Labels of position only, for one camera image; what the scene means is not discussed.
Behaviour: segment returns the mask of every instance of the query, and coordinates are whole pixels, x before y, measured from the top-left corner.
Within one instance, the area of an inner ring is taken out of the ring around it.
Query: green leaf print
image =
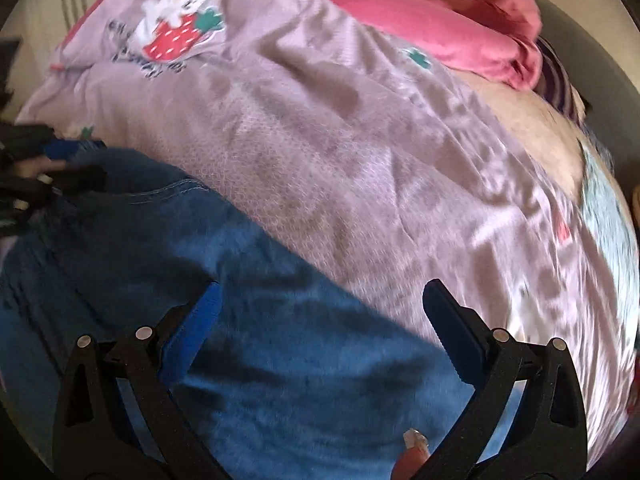
[[[427,58],[426,54],[420,52],[417,48],[411,48],[406,51],[407,55],[415,61],[422,68],[426,68],[427,70],[431,68],[431,62]]]
[[[198,16],[195,27],[203,34],[212,30],[222,30],[225,28],[222,14],[217,13],[214,9],[207,9]]]

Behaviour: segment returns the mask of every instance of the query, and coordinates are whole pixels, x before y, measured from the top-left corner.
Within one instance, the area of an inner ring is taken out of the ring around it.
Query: red strawberry
[[[182,17],[178,28],[171,28],[167,22],[156,27],[156,39],[142,49],[149,59],[154,61],[175,61],[187,52],[202,37],[203,32],[196,28],[198,14]]]

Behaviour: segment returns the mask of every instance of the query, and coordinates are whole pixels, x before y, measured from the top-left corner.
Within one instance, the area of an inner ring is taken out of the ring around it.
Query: lavender cloth
[[[21,119],[95,126],[110,146],[183,168],[430,341],[431,278],[489,326],[564,338],[593,463],[623,416],[633,337],[578,208],[478,95],[327,0],[210,0],[194,20],[215,30],[199,37],[185,18],[187,37],[167,37],[199,39],[159,64],[145,56],[166,39],[134,33],[162,3],[145,1],[105,0]]]

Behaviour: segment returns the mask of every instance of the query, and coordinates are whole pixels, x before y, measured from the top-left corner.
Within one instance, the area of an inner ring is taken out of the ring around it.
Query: pink fabric
[[[445,65],[515,89],[533,88],[542,56],[534,0],[331,0],[359,21],[399,36]]]

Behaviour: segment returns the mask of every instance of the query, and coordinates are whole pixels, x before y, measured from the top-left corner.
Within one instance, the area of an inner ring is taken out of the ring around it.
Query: blue towel
[[[472,394],[444,351],[374,313],[183,171],[129,150],[79,153],[105,193],[60,198],[0,276],[0,368],[50,459],[60,375],[79,335],[113,340],[222,286],[173,394],[236,479],[388,479],[402,433],[438,443]],[[499,449],[512,396],[485,455]]]

